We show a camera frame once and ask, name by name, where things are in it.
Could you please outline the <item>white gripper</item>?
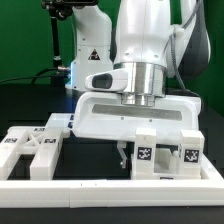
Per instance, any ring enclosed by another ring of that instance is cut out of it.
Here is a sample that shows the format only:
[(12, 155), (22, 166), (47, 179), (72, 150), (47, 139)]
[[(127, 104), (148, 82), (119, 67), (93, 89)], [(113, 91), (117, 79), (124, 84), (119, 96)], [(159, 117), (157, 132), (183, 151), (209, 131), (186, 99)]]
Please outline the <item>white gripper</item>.
[(135, 140), (137, 130), (154, 129), (159, 144), (176, 145), (183, 130), (199, 129), (200, 98), (167, 95), (157, 98), (153, 106), (128, 105), (122, 103), (126, 86), (123, 69), (87, 76), (87, 91), (77, 102), (72, 128), (80, 138), (118, 141), (123, 169), (127, 165), (126, 142)]

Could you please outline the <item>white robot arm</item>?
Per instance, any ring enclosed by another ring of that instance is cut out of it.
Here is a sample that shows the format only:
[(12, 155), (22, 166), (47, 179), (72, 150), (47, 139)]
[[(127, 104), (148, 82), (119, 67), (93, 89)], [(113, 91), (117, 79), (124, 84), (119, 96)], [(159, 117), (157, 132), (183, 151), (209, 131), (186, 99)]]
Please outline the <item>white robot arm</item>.
[(165, 92), (168, 77), (199, 74), (210, 43), (202, 0), (180, 0), (182, 21), (171, 21), (170, 0), (122, 0), (117, 26), (96, 6), (75, 10), (80, 52), (72, 66), (81, 92), (73, 132), (82, 138), (134, 142), (136, 170), (153, 167), (157, 145), (177, 147), (177, 168), (199, 165), (204, 137), (201, 100)]

